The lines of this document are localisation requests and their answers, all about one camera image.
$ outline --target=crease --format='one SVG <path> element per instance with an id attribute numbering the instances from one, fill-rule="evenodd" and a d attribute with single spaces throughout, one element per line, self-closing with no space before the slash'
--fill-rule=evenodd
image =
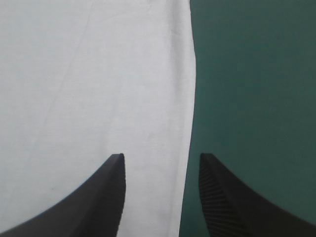
<path id="1" fill-rule="evenodd" d="M 63 76 L 62 79 L 61 79 L 61 82 L 60 82 L 60 85 L 59 85 L 58 90 L 57 90 L 57 92 L 56 92 L 56 95 L 55 95 L 55 97 L 54 97 L 54 99 L 53 99 L 51 105 L 49 106 L 49 109 L 48 109 L 48 111 L 47 111 L 47 113 L 46 113 L 46 116 L 45 116 L 45 118 L 44 118 L 43 125 L 41 126 L 41 129 L 39 130 L 39 132 L 38 132 L 38 134 L 37 134 L 37 137 L 36 137 L 36 139 L 35 139 L 35 141 L 34 141 L 32 147 L 31 147 L 31 149 L 30 149 L 30 151 L 29 151 L 29 155 L 28 155 L 27 158 L 24 160 L 24 165 L 23 165 L 23 167 L 21 168 L 20 175 L 19 175 L 19 176 L 17 177 L 17 179 L 16 179 L 17 181 L 19 181 L 19 180 L 21 179 L 22 174 L 25 173 L 24 171 L 25 171 L 25 169 L 26 169 L 27 163 L 28 163 L 28 161 L 30 160 L 31 155 L 32 155 L 32 153 L 33 153 L 33 151 L 34 151 L 34 149 L 35 149 L 37 143 L 38 143 L 39 140 L 40 140 L 40 136 L 41 136 L 41 134 L 42 134 L 44 128 L 45 128 L 46 125 L 47 125 L 48 117 L 49 117 L 49 115 L 51 114 L 52 109 L 53 109 L 53 107 L 55 106 L 55 104 L 56 104 L 56 102 L 57 102 L 57 99 L 58 99 L 58 97 L 59 97 L 59 95 L 60 95 L 60 93 L 61 93 L 61 91 L 62 91 L 62 88 L 63 88 L 63 86 L 64 86 L 64 84 L 65 84 L 66 78 L 67 78 L 67 76 L 68 76 L 68 74 L 69 74 L 69 70 L 70 70 L 70 68 L 72 67 L 73 63 L 74 63 L 74 60 L 75 60 L 75 58 L 76 58 L 76 55 L 77 55 L 78 50 L 79 50 L 79 48 L 80 48 L 80 45 L 81 45 L 81 43 L 82 43 L 82 39 L 84 38 L 84 36 L 85 36 L 85 34 L 86 34 L 86 31 L 87 31 L 87 29 L 88 29 L 88 25 L 89 25 L 89 22 L 90 22 L 91 12 L 92 12 L 93 6 L 94 6 L 94 2 L 91 3 L 91 6 L 90 6 L 90 9 L 89 9 L 89 12 L 88 12 L 88 16 L 87 16 L 87 21 L 86 21 L 86 24 L 85 24 L 84 29 L 83 29 L 83 31 L 82 31 L 82 34 L 81 34 L 81 36 L 80 36 L 80 38 L 79 38 L 79 42 L 78 42 L 78 44 L 77 44 L 77 46 L 76 46 L 76 48 L 75 48 L 75 51 L 74 51 L 74 53 L 73 53 L 73 56 L 72 56 L 72 58 L 71 58 L 71 60 L 70 60 L 70 62 L 69 62 L 69 65 L 68 65 L 68 67 L 67 67 L 67 69 L 66 69 L 66 71 L 65 71 L 65 74 L 64 74 L 64 76 Z M 6 205 L 5 205 L 4 209 L 3 209 L 3 213 L 2 213 L 2 215 L 1 215 L 1 220 L 3 220 L 3 217 L 4 217 L 4 215 L 5 215 L 6 211 L 7 211 L 7 208 L 8 208 L 8 206 L 9 206 L 8 203 L 9 203 L 9 201 L 12 199 L 13 194 L 15 193 L 16 189 L 17 189 L 17 183 L 16 183 L 16 184 L 14 185 L 14 187 L 12 188 L 12 191 L 11 191 L 11 193 L 10 193 L 10 195 L 9 195 L 8 202 L 6 203 Z"/>

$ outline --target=white cloth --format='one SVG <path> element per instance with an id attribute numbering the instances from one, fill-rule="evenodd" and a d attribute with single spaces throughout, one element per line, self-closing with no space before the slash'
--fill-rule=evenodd
<path id="1" fill-rule="evenodd" d="M 0 0 L 0 231 L 124 153 L 118 237 L 177 237 L 194 90 L 188 0 Z"/>

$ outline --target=green board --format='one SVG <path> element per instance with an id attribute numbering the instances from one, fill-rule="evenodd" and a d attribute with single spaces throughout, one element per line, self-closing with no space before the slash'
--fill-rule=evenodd
<path id="1" fill-rule="evenodd" d="M 191 0 L 196 104 L 180 237 L 208 237 L 201 152 L 316 224 L 316 1 Z"/>

